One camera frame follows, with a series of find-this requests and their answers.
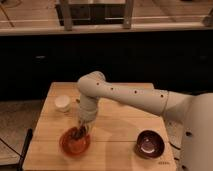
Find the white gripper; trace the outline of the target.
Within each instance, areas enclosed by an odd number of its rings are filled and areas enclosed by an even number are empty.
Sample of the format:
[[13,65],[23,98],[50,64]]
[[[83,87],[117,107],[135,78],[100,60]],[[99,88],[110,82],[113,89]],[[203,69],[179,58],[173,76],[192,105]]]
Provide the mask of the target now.
[[[79,103],[79,119],[84,122],[83,130],[84,135],[87,136],[91,133],[93,128],[93,123],[96,119],[98,113],[98,98],[92,98],[86,95],[80,96],[80,103]],[[75,126],[75,129],[72,132],[71,137],[74,139],[79,139],[81,137],[81,127],[82,124],[78,123]]]

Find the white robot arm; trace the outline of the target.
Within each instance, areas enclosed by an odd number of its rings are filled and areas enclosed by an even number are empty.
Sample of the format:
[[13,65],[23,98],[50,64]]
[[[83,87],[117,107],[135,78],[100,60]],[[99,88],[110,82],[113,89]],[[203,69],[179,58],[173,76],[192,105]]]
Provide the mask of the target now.
[[213,93],[189,95],[113,84],[94,71],[77,81],[81,125],[93,122],[100,98],[110,99],[183,125],[178,171],[213,171]]

